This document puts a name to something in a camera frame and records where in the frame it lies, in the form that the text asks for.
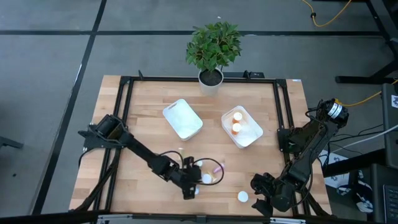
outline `potted plant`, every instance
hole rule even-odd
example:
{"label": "potted plant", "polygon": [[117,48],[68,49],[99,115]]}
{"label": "potted plant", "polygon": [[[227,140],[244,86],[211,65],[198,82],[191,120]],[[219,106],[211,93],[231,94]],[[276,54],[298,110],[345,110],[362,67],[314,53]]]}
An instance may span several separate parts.
{"label": "potted plant", "polygon": [[236,56],[241,55],[241,35],[236,27],[227,22],[208,24],[205,28],[194,27],[196,31],[192,42],[187,44],[185,60],[199,68],[200,88],[205,95],[215,95],[224,79],[223,72],[217,66],[228,66]]}

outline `yellow cable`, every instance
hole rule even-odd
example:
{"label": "yellow cable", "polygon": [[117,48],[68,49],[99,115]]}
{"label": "yellow cable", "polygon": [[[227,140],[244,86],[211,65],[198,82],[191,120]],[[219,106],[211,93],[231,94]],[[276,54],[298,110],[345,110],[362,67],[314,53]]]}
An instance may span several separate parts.
{"label": "yellow cable", "polygon": [[[310,3],[308,3],[306,0],[301,0],[301,1],[303,1],[305,4],[307,4],[308,6],[310,6],[312,13],[314,13],[313,7],[311,6]],[[343,8],[334,18],[332,18],[329,22],[327,22],[327,23],[325,23],[325,24],[322,24],[322,25],[318,25],[317,22],[315,21],[315,16],[312,16],[312,21],[313,21],[313,23],[314,23],[317,27],[324,27],[324,26],[329,25],[331,22],[333,22],[335,19],[337,19],[337,17],[340,16],[340,14],[341,14],[342,12],[344,12],[344,10],[346,10],[347,6],[351,3],[351,1],[352,1],[352,0],[349,0],[349,1],[347,2],[347,4],[344,6],[344,8]]]}
{"label": "yellow cable", "polygon": [[346,104],[340,102],[338,99],[336,99],[335,102],[338,103],[338,104],[340,104],[341,106],[345,106],[345,107],[356,106],[356,105],[360,105],[360,104],[362,104],[362,103],[365,103],[366,101],[370,100],[371,98],[376,97],[376,96],[379,95],[379,94],[381,94],[381,91],[375,93],[373,96],[370,96],[370,97],[366,98],[366,99],[363,100],[363,101],[359,101],[359,102],[357,102],[357,103],[353,103],[353,104],[350,104],[350,105],[346,105]]}

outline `white flower pot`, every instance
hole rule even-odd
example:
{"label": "white flower pot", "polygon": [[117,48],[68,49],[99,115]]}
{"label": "white flower pot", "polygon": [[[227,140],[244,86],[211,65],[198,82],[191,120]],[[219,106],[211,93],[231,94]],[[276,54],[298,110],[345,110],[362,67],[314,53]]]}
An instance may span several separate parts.
{"label": "white flower pot", "polygon": [[218,88],[221,86],[221,84],[222,84],[222,82],[224,80],[223,72],[220,69],[218,69],[218,68],[216,68],[216,70],[221,74],[221,81],[220,81],[219,84],[217,84],[215,86],[208,86],[208,85],[204,84],[203,82],[201,82],[201,80],[200,80],[201,70],[199,71],[198,79],[199,79],[199,84],[200,84],[200,90],[206,96],[214,96],[214,95],[216,95],[217,91],[218,91]]}

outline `white cap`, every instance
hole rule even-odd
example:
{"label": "white cap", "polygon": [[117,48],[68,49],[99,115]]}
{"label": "white cap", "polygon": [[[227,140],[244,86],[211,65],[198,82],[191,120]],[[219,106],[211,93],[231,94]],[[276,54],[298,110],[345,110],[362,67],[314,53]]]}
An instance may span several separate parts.
{"label": "white cap", "polygon": [[236,112],[235,114],[234,114],[234,119],[236,120],[236,121],[240,121],[240,120],[242,120],[242,114],[241,113],[239,113],[239,112]]}
{"label": "white cap", "polygon": [[198,161],[198,162],[195,163],[195,165],[201,167],[203,165],[203,162],[202,161]]}
{"label": "white cap", "polygon": [[213,181],[213,178],[211,177],[210,174],[203,174],[203,176],[201,177],[201,181],[202,181],[204,184],[210,184],[211,181]]}
{"label": "white cap", "polygon": [[239,124],[239,123],[233,124],[233,125],[232,125],[232,130],[233,130],[234,132],[240,132],[240,131],[242,130],[241,124]]}
{"label": "white cap", "polygon": [[249,195],[248,193],[241,191],[238,193],[238,200],[240,202],[247,202],[249,200]]}

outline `purple object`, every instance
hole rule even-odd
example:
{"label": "purple object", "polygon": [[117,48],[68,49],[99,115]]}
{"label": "purple object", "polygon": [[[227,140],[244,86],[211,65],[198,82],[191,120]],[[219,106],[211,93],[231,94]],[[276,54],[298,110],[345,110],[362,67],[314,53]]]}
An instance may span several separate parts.
{"label": "purple object", "polygon": [[220,170],[221,170],[221,167],[218,166],[217,168],[215,168],[215,169],[213,170],[213,173],[216,174],[216,173],[219,172]]}

